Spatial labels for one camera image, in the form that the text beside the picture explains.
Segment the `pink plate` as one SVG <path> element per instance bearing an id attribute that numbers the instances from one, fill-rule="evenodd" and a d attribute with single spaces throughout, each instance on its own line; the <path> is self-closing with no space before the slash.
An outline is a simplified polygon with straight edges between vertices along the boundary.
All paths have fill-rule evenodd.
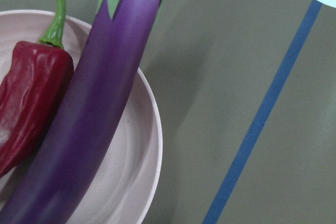
<path id="1" fill-rule="evenodd" d="M 1 81 L 18 41 L 37 42 L 54 17 L 42 10 L 1 12 Z M 64 47 L 76 68 L 91 25 L 67 17 Z M 82 201 L 66 223 L 142 223 L 153 200 L 162 163 L 162 127 L 152 90 L 138 69 L 111 145 Z M 1 178 L 1 209 L 33 157 Z"/>

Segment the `red chili pepper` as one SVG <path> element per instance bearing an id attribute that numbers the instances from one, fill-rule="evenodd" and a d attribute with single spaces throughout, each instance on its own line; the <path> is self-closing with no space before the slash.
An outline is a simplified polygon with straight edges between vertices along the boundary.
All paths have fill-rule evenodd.
<path id="1" fill-rule="evenodd" d="M 1 83 L 1 176 L 40 146 L 74 74 L 73 59 L 62 43 L 66 0 L 56 4 L 39 42 L 16 43 Z"/>

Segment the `purple eggplant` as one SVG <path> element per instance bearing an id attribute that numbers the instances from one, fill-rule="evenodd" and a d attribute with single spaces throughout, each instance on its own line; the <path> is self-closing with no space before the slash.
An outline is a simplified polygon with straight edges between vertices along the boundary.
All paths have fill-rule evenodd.
<path id="1" fill-rule="evenodd" d="M 99 0 L 58 112 L 1 223 L 65 223 L 91 185 L 124 111 L 162 0 Z"/>

